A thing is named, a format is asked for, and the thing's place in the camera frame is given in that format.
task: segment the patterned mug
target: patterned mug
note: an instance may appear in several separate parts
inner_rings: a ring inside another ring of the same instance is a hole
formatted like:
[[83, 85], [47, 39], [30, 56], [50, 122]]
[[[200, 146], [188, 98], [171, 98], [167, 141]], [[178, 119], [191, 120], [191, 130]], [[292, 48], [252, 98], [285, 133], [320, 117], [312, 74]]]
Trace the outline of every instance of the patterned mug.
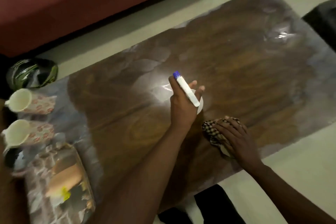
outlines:
[[56, 96], [47, 97], [28, 89], [15, 91], [5, 102], [12, 112], [48, 114], [54, 110]]
[[32, 145], [46, 142], [55, 135], [53, 125], [40, 121], [16, 120], [7, 129], [2, 131], [6, 142], [7, 151], [9, 148], [16, 148], [21, 145]]

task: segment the tiled floor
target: tiled floor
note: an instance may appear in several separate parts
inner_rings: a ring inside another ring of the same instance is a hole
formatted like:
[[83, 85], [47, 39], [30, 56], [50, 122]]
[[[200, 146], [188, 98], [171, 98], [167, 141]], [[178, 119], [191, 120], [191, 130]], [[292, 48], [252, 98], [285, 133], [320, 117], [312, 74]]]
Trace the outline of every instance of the tiled floor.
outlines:
[[[59, 78], [229, 0], [165, 0], [40, 55], [59, 64]], [[304, 15], [325, 0], [285, 0]], [[336, 218], [336, 124], [266, 158], [281, 177]], [[244, 171], [222, 181], [246, 223], [286, 223], [266, 194]], [[192, 198], [186, 203], [193, 222], [203, 223]]]

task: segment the blue spray nozzle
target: blue spray nozzle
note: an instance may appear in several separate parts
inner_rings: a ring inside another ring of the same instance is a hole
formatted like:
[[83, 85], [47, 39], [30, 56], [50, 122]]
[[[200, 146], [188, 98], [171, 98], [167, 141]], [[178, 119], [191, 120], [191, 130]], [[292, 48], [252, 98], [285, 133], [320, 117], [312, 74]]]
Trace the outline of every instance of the blue spray nozzle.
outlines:
[[178, 71], [175, 71], [173, 73], [173, 76], [174, 76], [175, 79], [177, 79], [178, 77], [180, 77], [180, 73]]

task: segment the checkered cloth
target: checkered cloth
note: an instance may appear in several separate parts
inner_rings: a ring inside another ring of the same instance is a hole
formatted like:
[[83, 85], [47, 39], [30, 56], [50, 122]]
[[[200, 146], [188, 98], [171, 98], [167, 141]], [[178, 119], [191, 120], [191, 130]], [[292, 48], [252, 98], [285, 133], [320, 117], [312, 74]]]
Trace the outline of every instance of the checkered cloth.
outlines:
[[[239, 125], [240, 125], [240, 121], [237, 118], [233, 118], [231, 117], [233, 120], [235, 120]], [[225, 119], [220, 119], [225, 123], [230, 124], [230, 122], [228, 122]], [[228, 144], [230, 144], [230, 142], [228, 141], [228, 139], [225, 138], [225, 136], [223, 136], [217, 129], [215, 129], [212, 125], [216, 124], [216, 121], [214, 120], [208, 120], [203, 122], [202, 124], [202, 130], [204, 132], [204, 136], [206, 137], [206, 139], [209, 140], [210, 144], [217, 146], [218, 148], [221, 149], [221, 151], [227, 155], [226, 152], [223, 151], [223, 147], [224, 144], [221, 143], [221, 141], [227, 142]]]

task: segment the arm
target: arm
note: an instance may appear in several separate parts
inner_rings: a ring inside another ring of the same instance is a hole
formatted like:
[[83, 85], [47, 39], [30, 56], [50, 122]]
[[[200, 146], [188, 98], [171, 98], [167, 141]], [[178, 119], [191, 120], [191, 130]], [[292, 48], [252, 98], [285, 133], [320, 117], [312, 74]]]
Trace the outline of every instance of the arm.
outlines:
[[[183, 90], [171, 76], [174, 91], [171, 97], [171, 125], [159, 142], [149, 151], [107, 196], [105, 204], [94, 218], [105, 223], [153, 223], [180, 146], [197, 115], [197, 108], [187, 99]], [[204, 86], [196, 90], [198, 99]]]
[[227, 149], [266, 192], [289, 224], [321, 223], [336, 224], [336, 221], [288, 185], [270, 167], [265, 166], [258, 154], [257, 146], [251, 139], [245, 125], [225, 117], [231, 125], [218, 121], [214, 128], [230, 142], [224, 142]]

